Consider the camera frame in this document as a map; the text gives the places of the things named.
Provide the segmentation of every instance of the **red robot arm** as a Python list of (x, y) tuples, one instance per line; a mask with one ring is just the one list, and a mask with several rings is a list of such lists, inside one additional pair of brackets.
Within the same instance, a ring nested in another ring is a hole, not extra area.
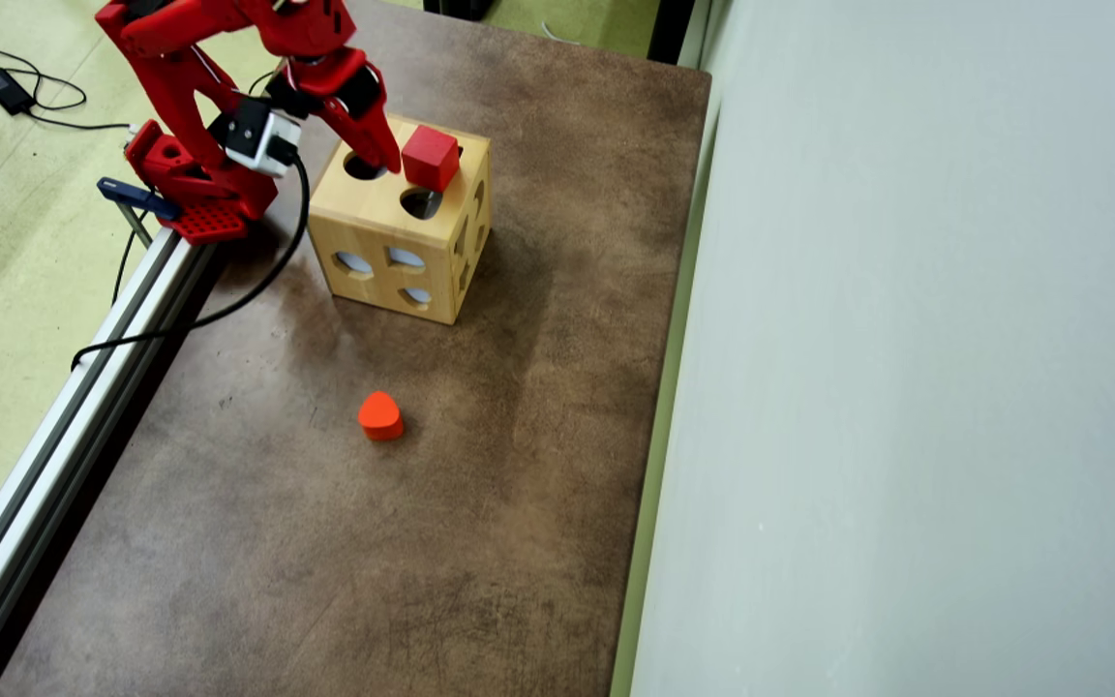
[[(145, 184), (183, 209), (173, 221), (183, 238), (213, 242), (240, 238), (244, 221), (260, 220), (278, 194), (274, 182), (226, 156), (204, 127), (194, 94), (222, 114), (244, 94), (195, 46), (200, 40), (255, 26), (270, 54), (288, 58), (290, 87), (311, 99), (318, 115), (367, 162), (398, 172), (398, 144), (385, 123), (385, 84), (362, 51), (346, 48), (356, 30), (341, 0), (112, 0), (97, 13), (106, 35), (128, 59), (163, 123), (146, 123), (129, 143), (128, 162)], [(371, 75), (371, 99), (349, 105), (347, 93)]]

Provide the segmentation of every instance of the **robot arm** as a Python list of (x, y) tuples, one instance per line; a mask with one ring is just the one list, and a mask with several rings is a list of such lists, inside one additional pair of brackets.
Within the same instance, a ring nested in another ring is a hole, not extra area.
[[(165, 136), (156, 124), (145, 124), (125, 151), (128, 162), (145, 184), (182, 209), (200, 209), (205, 221), (220, 215), (260, 220), (278, 193), (266, 175), (284, 172), (268, 157), (271, 136), (298, 137), (297, 124), (262, 112), (259, 100), (240, 93), (195, 46), (222, 31), (255, 26), (265, 49), (287, 59), (270, 84), (273, 106), (298, 118), (318, 115), (369, 164), (400, 168), (398, 143), (385, 122), (384, 80), (363, 51), (347, 48), (356, 26), (341, 0), (110, 0), (97, 21), (173, 132)], [(201, 120), (196, 91), (231, 125), (242, 118), (265, 130), (242, 128), (237, 137), (224, 138), (223, 149)], [(181, 234), (197, 241), (195, 232), (185, 233), (197, 225), (186, 225), (183, 217), (174, 222)], [(239, 238), (242, 222), (229, 231), (201, 241)]]

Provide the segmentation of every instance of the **red cube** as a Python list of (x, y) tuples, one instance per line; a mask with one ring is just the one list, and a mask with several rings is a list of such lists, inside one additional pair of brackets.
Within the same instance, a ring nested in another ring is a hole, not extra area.
[(407, 181), (433, 191), (445, 191), (458, 172), (458, 142), (450, 134), (421, 125), (403, 146)]

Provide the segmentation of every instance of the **power adapter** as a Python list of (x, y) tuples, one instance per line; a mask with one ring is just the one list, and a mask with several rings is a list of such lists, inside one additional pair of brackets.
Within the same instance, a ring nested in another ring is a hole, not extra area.
[(32, 94), (28, 94), (26, 88), (19, 87), (17, 79), (9, 71), (0, 68), (0, 105), (8, 110), (8, 114), (17, 115), (36, 103)]

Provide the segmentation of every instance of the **white wall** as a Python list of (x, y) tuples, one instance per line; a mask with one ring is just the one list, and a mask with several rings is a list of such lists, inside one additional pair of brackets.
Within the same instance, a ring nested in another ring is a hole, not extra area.
[(1115, 1), (735, 21), (633, 694), (1115, 696)]

